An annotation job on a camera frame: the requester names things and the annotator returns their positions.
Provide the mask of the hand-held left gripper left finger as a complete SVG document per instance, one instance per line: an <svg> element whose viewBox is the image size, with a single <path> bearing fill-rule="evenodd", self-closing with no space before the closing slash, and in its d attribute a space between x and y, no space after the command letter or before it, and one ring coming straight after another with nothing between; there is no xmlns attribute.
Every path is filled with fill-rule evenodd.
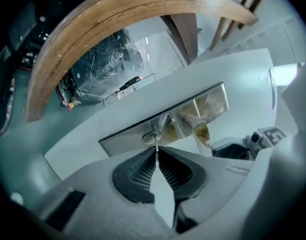
<svg viewBox="0 0 306 240"><path fill-rule="evenodd" d="M171 229L153 204L135 203L114 186L113 170L140 150L88 164L46 192L37 203L37 216L45 221L72 191L84 197L65 224L68 236L171 236Z"/></svg>

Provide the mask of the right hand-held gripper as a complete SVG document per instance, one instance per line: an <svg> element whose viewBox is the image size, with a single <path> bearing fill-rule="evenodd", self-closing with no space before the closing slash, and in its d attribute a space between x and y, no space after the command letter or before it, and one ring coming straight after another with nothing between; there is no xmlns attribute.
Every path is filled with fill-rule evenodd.
<svg viewBox="0 0 306 240"><path fill-rule="evenodd" d="M225 137L212 144L212 156L224 159L251 160L258 153L271 148L286 135L276 126L259 128L244 139Z"/></svg>

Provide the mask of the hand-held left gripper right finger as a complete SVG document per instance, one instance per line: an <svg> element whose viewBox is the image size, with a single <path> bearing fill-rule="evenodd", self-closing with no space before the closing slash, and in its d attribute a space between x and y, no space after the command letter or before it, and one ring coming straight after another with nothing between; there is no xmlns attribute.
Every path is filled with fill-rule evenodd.
<svg viewBox="0 0 306 240"><path fill-rule="evenodd" d="M306 188L300 145L264 149L253 161L162 147L160 164L181 173L174 192L181 235L267 235Z"/></svg>

